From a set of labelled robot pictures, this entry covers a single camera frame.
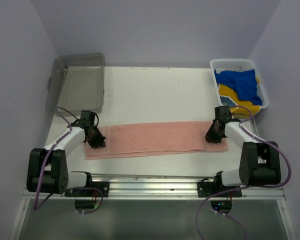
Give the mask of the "pink towel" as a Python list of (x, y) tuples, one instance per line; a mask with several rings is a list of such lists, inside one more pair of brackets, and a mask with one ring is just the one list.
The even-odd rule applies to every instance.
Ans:
[(227, 140), (205, 140), (210, 121), (177, 121), (100, 127), (105, 147), (83, 147), (86, 160), (150, 157), (171, 154), (226, 152)]

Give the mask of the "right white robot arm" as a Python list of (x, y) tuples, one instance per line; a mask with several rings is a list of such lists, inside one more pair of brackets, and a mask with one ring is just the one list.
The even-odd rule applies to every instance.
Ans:
[(231, 190), (231, 187), (280, 184), (278, 145), (262, 138), (257, 139), (243, 126), (240, 119), (232, 116), (228, 106), (216, 107), (214, 114), (215, 118), (205, 135), (206, 142), (220, 144), (224, 138), (229, 138), (241, 149), (241, 155), (237, 169), (217, 172), (213, 178), (213, 192), (222, 197)]

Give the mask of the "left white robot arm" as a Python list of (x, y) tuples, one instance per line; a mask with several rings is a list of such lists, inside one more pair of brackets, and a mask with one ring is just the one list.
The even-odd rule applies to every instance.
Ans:
[(89, 172), (69, 171), (67, 158), (81, 144), (92, 149), (106, 146), (106, 137), (98, 129), (99, 116), (83, 110), (55, 142), (34, 148), (29, 154), (26, 189), (32, 193), (63, 194), (76, 189), (82, 196), (93, 193)]

